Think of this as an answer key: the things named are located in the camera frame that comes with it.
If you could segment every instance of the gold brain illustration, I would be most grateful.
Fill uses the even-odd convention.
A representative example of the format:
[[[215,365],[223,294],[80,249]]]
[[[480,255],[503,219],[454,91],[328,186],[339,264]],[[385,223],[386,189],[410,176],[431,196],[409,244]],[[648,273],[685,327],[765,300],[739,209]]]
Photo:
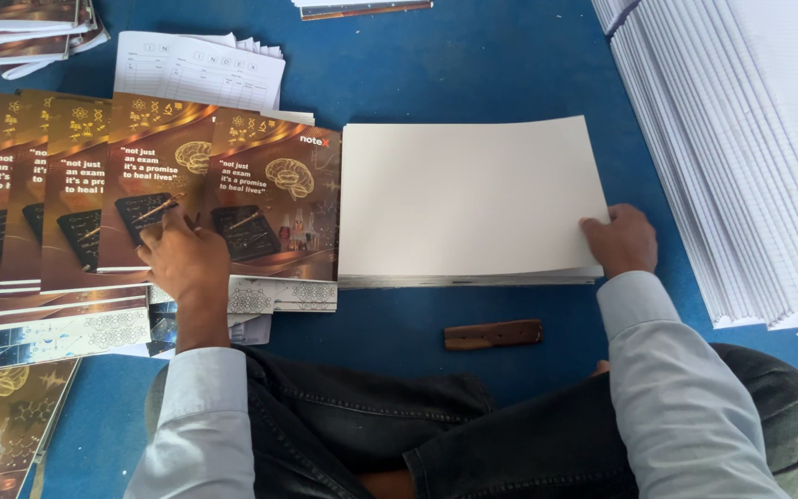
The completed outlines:
[[[211,142],[187,142],[175,151],[175,159],[192,173],[208,173],[208,157],[211,155]]]
[[[18,390],[29,377],[29,366],[0,370],[0,397],[7,397]]]
[[[313,192],[313,175],[309,173],[307,165],[297,160],[277,159],[267,165],[264,173],[276,182],[276,187],[288,191],[295,201]]]

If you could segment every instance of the notex logo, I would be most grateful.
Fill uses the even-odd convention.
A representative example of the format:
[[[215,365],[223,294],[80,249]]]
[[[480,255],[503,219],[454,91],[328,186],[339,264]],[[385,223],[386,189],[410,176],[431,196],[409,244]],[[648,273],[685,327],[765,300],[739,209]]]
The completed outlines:
[[[303,136],[299,137],[298,139],[300,139],[301,142],[306,142],[307,144],[315,144],[317,146],[322,146],[322,147],[328,146],[327,140],[313,139],[312,137],[303,137]]]

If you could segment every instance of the blue table surface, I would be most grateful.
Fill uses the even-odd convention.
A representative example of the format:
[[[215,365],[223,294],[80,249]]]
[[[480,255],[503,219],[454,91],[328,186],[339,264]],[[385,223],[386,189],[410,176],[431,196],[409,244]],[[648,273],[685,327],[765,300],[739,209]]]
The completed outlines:
[[[96,2],[114,40],[0,91],[110,97],[123,30],[253,36],[287,61],[282,108],[347,122],[525,122],[584,115],[605,197],[632,202],[658,231],[657,274],[708,341],[749,346],[798,368],[798,329],[713,330],[651,156],[589,0],[435,0],[432,10],[302,22],[290,0]],[[532,220],[537,223],[537,214]],[[607,356],[598,286],[339,292],[336,313],[284,313],[266,349],[400,377],[460,370],[504,404],[578,381]],[[539,318],[539,346],[447,353],[446,326]],[[145,444],[142,414],[161,362],[83,361],[52,441],[43,497],[118,497]]]

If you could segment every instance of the shirt cuff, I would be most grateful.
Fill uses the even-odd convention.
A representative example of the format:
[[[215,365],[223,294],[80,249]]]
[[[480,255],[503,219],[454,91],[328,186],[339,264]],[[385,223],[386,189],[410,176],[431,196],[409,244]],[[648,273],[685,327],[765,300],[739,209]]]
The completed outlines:
[[[611,342],[621,331],[649,321],[675,321],[679,314],[660,279],[641,270],[625,272],[596,293],[605,334]]]
[[[215,411],[248,414],[245,354],[224,347],[179,353],[169,365],[159,426],[189,414]]]

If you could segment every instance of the shirt sleeve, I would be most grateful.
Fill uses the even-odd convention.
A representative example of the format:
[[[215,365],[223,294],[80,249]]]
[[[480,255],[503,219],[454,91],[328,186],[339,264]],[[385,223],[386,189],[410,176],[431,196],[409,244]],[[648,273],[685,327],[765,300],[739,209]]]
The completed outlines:
[[[597,297],[612,403],[639,496],[787,497],[766,464],[753,399],[681,323],[659,279],[621,274]]]
[[[125,497],[254,498],[242,352],[199,348],[172,359],[158,429]]]

